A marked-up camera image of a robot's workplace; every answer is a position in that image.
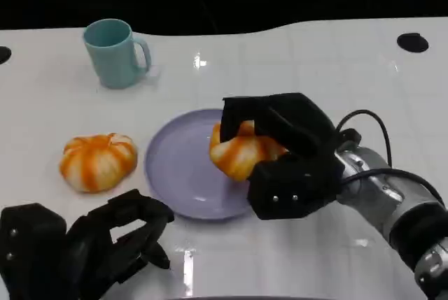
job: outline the black circular marker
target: black circular marker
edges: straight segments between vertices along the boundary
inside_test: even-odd
[[[422,53],[429,48],[428,41],[420,33],[405,33],[398,37],[397,44],[408,52]]]
[[[0,64],[3,64],[11,57],[11,50],[5,46],[0,46]]]

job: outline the white tabletop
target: white tabletop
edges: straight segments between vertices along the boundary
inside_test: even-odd
[[[410,31],[427,38],[430,49],[401,50],[396,39]],[[358,108],[378,113],[390,131],[395,166],[422,175],[448,200],[446,18],[305,22],[234,36],[136,34],[147,40],[151,73],[159,78],[118,91],[99,84],[81,34],[0,31],[0,45],[13,51],[0,66],[0,208],[39,202],[70,225],[127,190],[150,194],[142,155],[164,123],[189,110],[221,108],[224,96],[291,90],[313,99],[334,122]],[[360,117],[353,125],[364,145],[384,154],[374,122]],[[136,171],[106,194],[75,193],[58,171],[64,144],[73,136],[109,132],[134,139]],[[303,220],[247,215],[215,224],[178,218],[161,244],[171,271],[148,266],[105,299],[424,298],[382,237],[337,203]]]

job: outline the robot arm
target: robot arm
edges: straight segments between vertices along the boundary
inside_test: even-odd
[[[144,225],[112,240],[110,230]],[[171,209],[131,190],[81,216],[67,232],[64,219],[33,203],[7,207],[0,218],[0,275],[11,300],[97,300],[151,263],[169,268],[158,243]]]
[[[389,138],[378,117],[388,162],[361,147],[355,130],[340,132],[341,124],[334,128],[302,94],[225,99],[221,140],[235,136],[243,120],[254,120],[257,134],[290,151],[275,162],[257,164],[248,178],[248,200],[260,219],[301,218],[336,200],[356,209],[382,234],[429,299],[448,298],[445,205],[423,178],[388,165]]]

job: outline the orange and white striped object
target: orange and white striped object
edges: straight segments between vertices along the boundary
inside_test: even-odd
[[[220,123],[213,127],[209,146],[210,160],[225,175],[236,181],[246,180],[258,162],[277,160],[287,152],[274,139],[256,136],[253,121],[242,122],[237,135],[225,143],[221,143],[220,129]]]
[[[137,165],[137,148],[121,134],[75,137],[64,148],[59,170],[79,192],[97,193],[115,187]]]

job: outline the lavender plate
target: lavender plate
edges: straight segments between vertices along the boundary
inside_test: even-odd
[[[146,151],[149,185],[179,215],[222,220],[249,209],[249,184],[229,179],[209,159],[210,135],[221,115],[208,109],[179,116],[159,130]]]

